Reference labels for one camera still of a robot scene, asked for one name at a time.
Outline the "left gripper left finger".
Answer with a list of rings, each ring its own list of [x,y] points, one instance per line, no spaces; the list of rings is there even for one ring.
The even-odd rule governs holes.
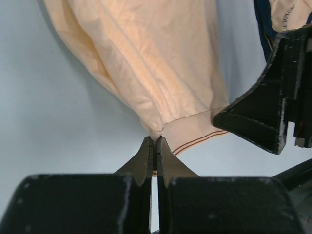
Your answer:
[[[148,234],[153,141],[112,174],[35,174],[16,188],[3,234]]]

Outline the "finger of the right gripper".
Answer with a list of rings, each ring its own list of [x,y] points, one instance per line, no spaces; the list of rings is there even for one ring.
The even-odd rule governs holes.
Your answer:
[[[257,82],[213,118],[213,125],[272,154],[286,144],[295,123],[295,145],[312,146],[312,26],[276,36]]]

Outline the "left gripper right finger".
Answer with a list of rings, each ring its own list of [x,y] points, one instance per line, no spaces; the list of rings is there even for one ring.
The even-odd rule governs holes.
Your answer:
[[[157,140],[162,234],[303,234],[290,192],[306,182],[306,163],[273,177],[200,177]]]

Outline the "peach boxer underwear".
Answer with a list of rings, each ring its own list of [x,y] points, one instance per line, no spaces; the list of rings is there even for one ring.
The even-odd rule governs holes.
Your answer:
[[[226,131],[214,0],[46,0],[52,26],[106,89],[175,156]]]

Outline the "beige navy-trimmed underwear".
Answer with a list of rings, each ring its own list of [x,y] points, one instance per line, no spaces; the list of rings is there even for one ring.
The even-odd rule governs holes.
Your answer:
[[[255,0],[253,4],[265,58],[278,33],[312,22],[311,0]]]

